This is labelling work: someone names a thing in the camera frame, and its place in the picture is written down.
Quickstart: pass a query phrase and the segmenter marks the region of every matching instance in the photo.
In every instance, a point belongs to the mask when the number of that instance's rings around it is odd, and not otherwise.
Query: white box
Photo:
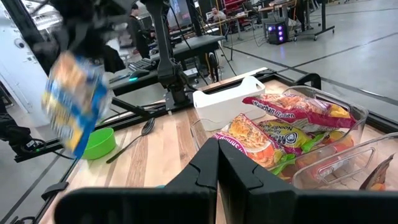
[[[207,95],[202,91],[193,93],[193,104],[205,131],[214,131],[227,125],[240,113],[249,119],[264,116],[266,112],[253,105],[245,105],[247,96],[265,93],[266,87],[252,76],[243,78],[240,86]]]

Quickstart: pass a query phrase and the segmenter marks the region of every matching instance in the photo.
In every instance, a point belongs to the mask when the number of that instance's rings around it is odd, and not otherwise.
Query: black metal frame
[[[306,85],[306,83],[310,83],[309,86],[321,89],[321,79],[320,79],[320,76],[316,73],[310,73],[297,81],[293,81],[290,78],[279,75],[278,73],[276,73],[275,71],[272,71],[272,70],[264,70],[262,72],[256,73],[253,76],[256,77],[262,83],[266,83],[266,82],[269,82],[272,80],[276,80],[276,81],[281,82],[287,86]],[[238,86],[241,84],[241,82],[242,82],[242,79],[231,81],[229,83],[221,84],[214,88],[205,90],[204,92],[207,94],[216,93],[219,91],[226,90],[228,88],[233,88],[235,86]],[[176,108],[174,111],[183,110],[183,109],[185,109],[187,107],[191,107],[191,106],[193,106],[193,104],[188,105],[183,108]],[[149,116],[142,117],[137,114],[131,114],[131,115],[128,115],[128,116],[125,116],[122,118],[115,119],[108,123],[99,125],[95,129],[110,127],[110,128],[113,128],[115,131],[117,131],[120,129],[124,129],[124,128],[130,127],[130,126],[145,122],[150,118],[158,118],[160,116],[167,114],[165,105],[156,106],[156,107],[154,107],[154,109],[155,109],[155,111],[151,112]],[[369,116],[368,116],[368,119],[366,120],[366,124],[376,128],[386,134],[392,133],[392,132],[398,132],[398,123],[393,122],[393,121],[391,121],[383,116],[380,116],[376,113],[373,113],[371,111],[369,112]],[[50,142],[48,142],[48,144],[49,144],[49,147],[53,147],[56,149],[62,148],[62,145],[58,142],[57,139],[51,140]],[[69,175],[72,173],[72,170],[75,168],[77,162],[78,162],[77,160],[75,160],[73,162],[73,164],[69,167],[69,169],[66,171],[66,173],[62,176],[59,183],[64,183],[67,181]],[[48,207],[50,206],[50,204],[52,203],[52,201],[54,200],[54,198],[58,192],[59,191],[55,191],[55,193],[51,196],[49,196],[48,194],[46,195],[47,200],[45,201],[43,207],[40,209],[40,211],[36,215],[36,217],[35,217],[36,222],[38,222],[43,217],[44,213],[47,211]]]

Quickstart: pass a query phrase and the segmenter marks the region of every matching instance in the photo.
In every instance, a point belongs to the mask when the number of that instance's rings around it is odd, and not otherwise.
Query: person
[[[153,39],[155,33],[142,28],[141,23],[138,21],[139,8],[137,4],[131,6],[130,19],[127,23],[127,31],[142,58],[149,57],[149,46],[147,40]]]
[[[226,15],[219,11],[215,6],[211,8],[211,12],[211,15],[207,19],[208,22],[218,22],[226,19]],[[228,41],[226,24],[221,25],[221,33],[223,36],[225,36],[225,40]]]

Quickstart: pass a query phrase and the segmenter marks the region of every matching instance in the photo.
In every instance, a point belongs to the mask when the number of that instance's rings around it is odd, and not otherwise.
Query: clear plastic container
[[[387,134],[300,169],[294,174],[292,182],[300,189],[358,190],[371,172],[397,150],[398,133]],[[398,190],[397,169],[396,156],[387,169],[386,190]],[[317,182],[308,181],[314,174],[319,175],[325,170],[328,170],[330,175]]]
[[[348,102],[346,102],[336,96],[333,96],[329,93],[325,93],[323,91],[317,90],[315,88],[307,87],[307,86],[293,86],[293,87],[286,89],[283,93],[304,95],[307,97],[316,98],[319,100],[325,100],[325,101],[329,101],[331,103],[336,103],[336,104],[342,106],[345,110],[347,110],[353,116],[353,118],[356,120],[356,123],[351,129],[339,129],[339,131],[344,132],[344,135],[342,135],[342,137],[339,140],[337,140],[329,145],[319,147],[318,149],[315,149],[309,153],[302,154],[301,156],[298,156],[295,159],[292,159],[285,163],[278,164],[269,169],[269,170],[275,170],[275,169],[281,170],[281,172],[279,172],[280,173],[279,176],[281,178],[285,179],[288,182],[291,182],[294,178],[294,175],[298,171],[303,170],[306,167],[313,165],[314,163],[318,162],[319,160],[322,160],[322,159],[325,159],[327,157],[337,154],[338,152],[341,151],[341,147],[346,145],[345,143],[347,143],[348,141],[352,142],[351,145],[346,148],[343,148],[343,149],[347,149],[351,146],[355,146],[360,143],[364,125],[366,122],[366,118],[368,117],[367,109],[365,109],[359,105],[348,103]],[[265,115],[261,118],[255,119],[253,121],[255,123],[258,123],[260,121],[265,121],[265,120],[270,120],[270,119],[276,119],[276,118],[273,116]],[[203,129],[203,126],[201,125],[201,120],[194,122],[191,126],[191,133],[195,140],[197,149],[199,149],[207,141],[208,138],[212,137],[212,135],[214,135],[218,131],[219,130],[211,131],[211,132],[205,131]],[[312,186],[318,187],[321,180],[324,178],[327,178],[327,176],[330,175],[330,173],[327,170],[320,172],[320,173],[321,173],[321,178],[318,177],[317,179],[311,178],[310,176],[306,175],[307,173],[298,177],[298,178],[300,178],[300,186],[303,186],[303,187],[311,186],[309,188],[312,188]]]

